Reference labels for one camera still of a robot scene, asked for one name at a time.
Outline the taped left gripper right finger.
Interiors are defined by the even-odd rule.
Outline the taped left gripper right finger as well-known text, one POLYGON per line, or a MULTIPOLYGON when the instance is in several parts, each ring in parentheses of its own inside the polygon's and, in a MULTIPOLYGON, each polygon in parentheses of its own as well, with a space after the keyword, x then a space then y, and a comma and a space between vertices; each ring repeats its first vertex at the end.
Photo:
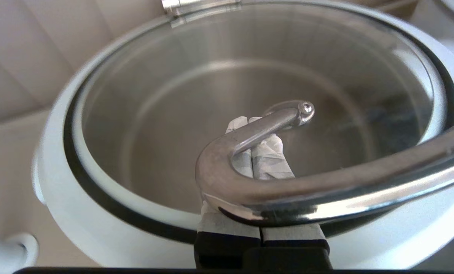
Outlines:
MULTIPOLYGON (((283 143, 270 134, 251 149, 253 178, 275 180, 293 178, 293 172, 283 154, 283 143)), ((318 224, 262 228, 262 239, 267 247, 307 247, 329 251, 329 244, 318 224)))

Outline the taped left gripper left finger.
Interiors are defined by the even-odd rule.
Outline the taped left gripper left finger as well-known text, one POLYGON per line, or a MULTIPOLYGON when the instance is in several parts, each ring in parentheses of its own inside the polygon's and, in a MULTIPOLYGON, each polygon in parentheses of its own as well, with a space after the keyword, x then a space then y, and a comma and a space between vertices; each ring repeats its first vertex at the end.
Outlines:
POLYGON ((195 240, 198 269, 242 269, 244 253, 260 245, 258 227, 236 222, 203 201, 195 240))

